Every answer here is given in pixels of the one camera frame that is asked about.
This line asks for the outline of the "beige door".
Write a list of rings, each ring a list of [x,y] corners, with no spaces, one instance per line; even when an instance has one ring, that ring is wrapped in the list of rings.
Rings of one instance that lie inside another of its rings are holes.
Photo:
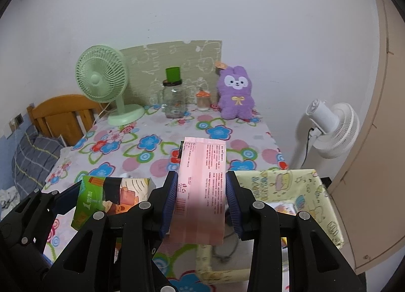
[[[404,20],[393,0],[376,0],[376,5],[380,50],[371,102],[328,188],[357,274],[404,247]]]

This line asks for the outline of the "green tissue pack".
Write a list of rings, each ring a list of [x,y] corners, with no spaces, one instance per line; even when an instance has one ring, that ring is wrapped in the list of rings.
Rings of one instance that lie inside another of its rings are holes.
[[[97,211],[117,215],[148,199],[154,183],[150,178],[84,176],[80,183],[71,227],[80,230]]]

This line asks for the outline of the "grey plaid pillow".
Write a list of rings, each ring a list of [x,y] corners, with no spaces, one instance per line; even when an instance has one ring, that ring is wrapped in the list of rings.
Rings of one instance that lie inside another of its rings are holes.
[[[23,133],[12,159],[12,177],[20,200],[36,188],[41,190],[46,178],[60,158],[60,151],[66,146],[60,136],[48,138],[30,125]]]

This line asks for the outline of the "pink paper package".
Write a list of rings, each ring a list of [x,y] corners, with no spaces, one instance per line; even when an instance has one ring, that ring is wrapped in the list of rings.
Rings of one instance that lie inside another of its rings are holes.
[[[221,245],[225,235],[226,142],[186,137],[180,158],[169,238]]]

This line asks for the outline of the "crumpled white cloth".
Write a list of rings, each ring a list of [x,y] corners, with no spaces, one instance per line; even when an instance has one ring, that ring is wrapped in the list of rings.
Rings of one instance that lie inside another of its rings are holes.
[[[11,210],[20,202],[20,195],[15,186],[0,190],[1,211]]]

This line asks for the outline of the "green plastic cup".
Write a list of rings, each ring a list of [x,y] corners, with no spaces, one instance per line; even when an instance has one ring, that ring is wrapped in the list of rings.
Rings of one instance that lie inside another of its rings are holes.
[[[169,67],[166,68],[166,80],[169,83],[176,83],[181,81],[180,68]]]

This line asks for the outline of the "green patterned wall board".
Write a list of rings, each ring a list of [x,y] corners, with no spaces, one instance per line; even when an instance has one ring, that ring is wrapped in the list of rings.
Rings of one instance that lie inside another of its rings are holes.
[[[163,81],[170,67],[180,68],[187,103],[196,103],[199,90],[211,94],[211,102],[218,101],[215,63],[221,61],[220,40],[163,42],[122,49],[121,53],[128,67],[126,103],[161,104]]]

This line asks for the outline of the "purple plush bunny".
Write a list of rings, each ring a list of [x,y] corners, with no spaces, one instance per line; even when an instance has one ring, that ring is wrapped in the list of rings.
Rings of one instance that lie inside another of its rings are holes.
[[[222,69],[217,89],[219,94],[218,106],[223,119],[239,118],[245,121],[252,119],[255,106],[251,95],[252,82],[244,67],[228,66]]]

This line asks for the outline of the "wooden bed headboard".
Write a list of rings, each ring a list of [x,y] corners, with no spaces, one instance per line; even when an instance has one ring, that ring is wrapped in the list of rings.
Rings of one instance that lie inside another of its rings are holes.
[[[93,126],[95,115],[106,103],[94,102],[84,95],[68,94],[27,107],[30,121],[47,138],[62,137],[67,146],[75,145]]]

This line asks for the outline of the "wall power socket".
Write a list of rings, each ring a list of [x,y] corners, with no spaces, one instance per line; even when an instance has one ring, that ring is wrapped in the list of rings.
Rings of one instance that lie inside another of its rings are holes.
[[[22,114],[17,115],[14,117],[14,123],[16,127],[19,127],[23,123],[23,116]]]

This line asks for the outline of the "glass mason jar mug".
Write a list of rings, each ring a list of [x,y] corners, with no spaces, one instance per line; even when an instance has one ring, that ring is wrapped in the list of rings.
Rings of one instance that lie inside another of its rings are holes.
[[[168,119],[181,119],[187,111],[185,90],[182,81],[163,81],[163,87],[158,94],[161,108]]]

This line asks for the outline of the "floral tablecloth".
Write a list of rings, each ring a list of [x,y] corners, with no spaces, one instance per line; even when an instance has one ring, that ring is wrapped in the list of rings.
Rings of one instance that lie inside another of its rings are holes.
[[[83,176],[150,178],[163,185],[168,171],[177,171],[184,137],[214,138],[227,142],[227,169],[286,170],[288,164],[261,115],[253,110],[249,121],[223,120],[218,106],[201,112],[191,105],[181,119],[168,119],[158,105],[146,107],[137,122],[113,127],[99,121],[74,146],[61,150],[46,178],[44,192],[63,192]],[[74,209],[58,215],[47,239],[44,256],[53,263],[76,231],[71,227]],[[196,272],[196,245],[160,246],[154,263],[179,291],[246,291],[247,282],[204,284]]]

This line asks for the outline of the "yellow cartoon storage box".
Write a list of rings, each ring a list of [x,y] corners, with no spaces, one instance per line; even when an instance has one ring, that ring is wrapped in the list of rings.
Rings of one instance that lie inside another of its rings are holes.
[[[240,186],[249,189],[257,201],[276,211],[296,215],[308,212],[337,248],[344,245],[335,211],[326,187],[314,169],[235,171]],[[199,245],[196,274],[206,284],[226,284],[249,279],[252,241],[241,241],[227,227],[224,244]]]

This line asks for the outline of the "white standing fan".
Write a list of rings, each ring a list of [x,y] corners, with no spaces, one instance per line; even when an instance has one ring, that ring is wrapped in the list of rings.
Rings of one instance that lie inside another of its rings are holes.
[[[360,132],[360,120],[349,103],[328,107],[325,101],[313,100],[306,109],[312,126],[306,134],[305,155],[298,168],[303,168],[312,148],[320,157],[332,160],[351,150]]]

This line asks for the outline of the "cotton swab jar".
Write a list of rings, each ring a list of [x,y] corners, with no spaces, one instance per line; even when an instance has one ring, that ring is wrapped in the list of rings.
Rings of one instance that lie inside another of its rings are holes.
[[[205,90],[199,90],[196,94],[196,105],[200,111],[207,111],[211,107],[211,94]]]

